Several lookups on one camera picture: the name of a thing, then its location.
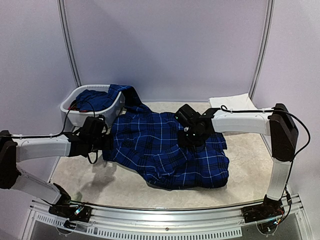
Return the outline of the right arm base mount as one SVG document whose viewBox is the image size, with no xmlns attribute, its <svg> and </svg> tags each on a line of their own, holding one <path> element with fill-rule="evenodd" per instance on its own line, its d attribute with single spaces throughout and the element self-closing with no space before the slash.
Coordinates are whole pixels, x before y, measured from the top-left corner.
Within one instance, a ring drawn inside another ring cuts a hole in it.
<svg viewBox="0 0 320 240">
<path fill-rule="evenodd" d="M 286 211 L 282 200 L 272 200 L 264 197 L 263 202 L 241 209 L 241 215 L 246 224 L 256 222 L 258 231 L 265 236 L 273 235 L 278 226 L 288 217 L 292 208 L 292 198 L 285 189 L 288 210 Z"/>
</svg>

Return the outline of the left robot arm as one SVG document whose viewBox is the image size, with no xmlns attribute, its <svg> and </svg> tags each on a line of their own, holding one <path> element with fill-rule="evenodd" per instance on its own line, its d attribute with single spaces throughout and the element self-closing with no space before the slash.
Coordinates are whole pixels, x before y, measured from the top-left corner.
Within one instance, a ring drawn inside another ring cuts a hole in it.
<svg viewBox="0 0 320 240">
<path fill-rule="evenodd" d="M 111 150 L 114 138 L 102 117 L 89 116 L 75 131 L 62 131 L 53 135 L 13 135 L 0 132 L 0 187 L 17 190 L 41 199 L 63 216 L 74 213 L 71 197 L 59 185 L 44 181 L 20 168 L 19 163 L 53 157 L 89 159 L 90 154 Z"/>
</svg>

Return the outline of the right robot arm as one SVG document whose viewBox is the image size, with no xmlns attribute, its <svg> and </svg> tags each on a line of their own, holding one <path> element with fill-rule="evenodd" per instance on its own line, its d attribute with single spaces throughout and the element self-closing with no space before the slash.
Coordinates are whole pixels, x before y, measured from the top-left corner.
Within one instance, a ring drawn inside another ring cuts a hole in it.
<svg viewBox="0 0 320 240">
<path fill-rule="evenodd" d="M 269 136 L 273 161 L 266 201 L 259 206 L 262 218 L 269 218 L 278 210 L 278 203 L 290 175 L 290 164 L 295 159 L 299 130 L 293 116 L 282 103 L 263 109 L 228 109 L 225 105 L 208 108 L 200 114 L 185 104 L 174 114 L 182 125 L 178 131 L 180 147 L 199 147 L 217 133 L 253 133 Z"/>
</svg>

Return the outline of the white t-shirt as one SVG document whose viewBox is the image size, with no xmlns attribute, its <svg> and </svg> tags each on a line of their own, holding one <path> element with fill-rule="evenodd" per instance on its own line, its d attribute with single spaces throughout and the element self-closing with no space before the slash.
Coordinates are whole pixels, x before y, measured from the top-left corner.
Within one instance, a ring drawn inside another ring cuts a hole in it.
<svg viewBox="0 0 320 240">
<path fill-rule="evenodd" d="M 208 101 L 212 108 L 220 108 L 224 105 L 228 110 L 257 110 L 248 93 L 225 97 L 211 97 Z"/>
</svg>

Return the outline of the blue plaid shirt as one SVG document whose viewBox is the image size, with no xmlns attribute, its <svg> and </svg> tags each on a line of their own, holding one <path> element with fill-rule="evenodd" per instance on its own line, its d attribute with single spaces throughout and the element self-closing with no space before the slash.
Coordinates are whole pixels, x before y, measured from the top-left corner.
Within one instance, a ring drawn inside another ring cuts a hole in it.
<svg viewBox="0 0 320 240">
<path fill-rule="evenodd" d="M 183 129 L 172 112 L 153 112 L 143 104 L 134 87 L 111 84 L 109 97 L 124 95 L 125 113 L 113 122 L 113 148 L 104 150 L 105 161 L 137 172 L 148 184 L 166 190 L 224 187 L 229 178 L 227 143 L 212 134 L 199 147 L 180 147 Z"/>
</svg>

